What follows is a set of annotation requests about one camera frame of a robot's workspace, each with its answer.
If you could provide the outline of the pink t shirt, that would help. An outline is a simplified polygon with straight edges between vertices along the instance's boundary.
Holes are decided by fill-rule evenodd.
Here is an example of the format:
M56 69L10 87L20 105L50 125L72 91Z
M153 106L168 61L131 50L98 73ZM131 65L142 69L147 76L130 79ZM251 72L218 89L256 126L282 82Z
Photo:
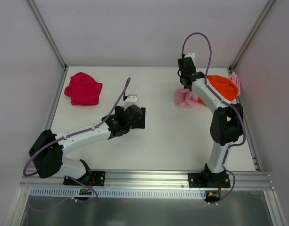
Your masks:
M205 105L198 95L185 88L175 91L174 103L176 106L183 108L193 108L200 104Z

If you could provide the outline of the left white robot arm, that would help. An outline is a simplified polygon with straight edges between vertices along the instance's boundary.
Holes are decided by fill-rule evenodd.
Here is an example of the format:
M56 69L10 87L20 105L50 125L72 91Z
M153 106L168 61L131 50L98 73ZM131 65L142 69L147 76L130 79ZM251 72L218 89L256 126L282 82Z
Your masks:
M67 155L94 142L121 137L132 129L145 128L146 109L131 105L115 107L115 113L103 117L90 127L75 132L54 134L43 131L29 151L41 179L64 177L64 185L96 185L94 172L85 160L73 160Z

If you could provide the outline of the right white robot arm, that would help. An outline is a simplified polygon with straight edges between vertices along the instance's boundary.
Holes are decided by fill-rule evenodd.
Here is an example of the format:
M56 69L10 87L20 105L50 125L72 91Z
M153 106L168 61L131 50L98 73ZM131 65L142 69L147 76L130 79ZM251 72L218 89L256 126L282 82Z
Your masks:
M229 150L237 146L240 136L245 136L243 107L234 104L221 95L207 79L198 72L194 57L183 56L178 59L180 83L197 94L212 112L210 135L214 141L212 152L203 171L189 173L190 188L230 188L231 182L225 163Z

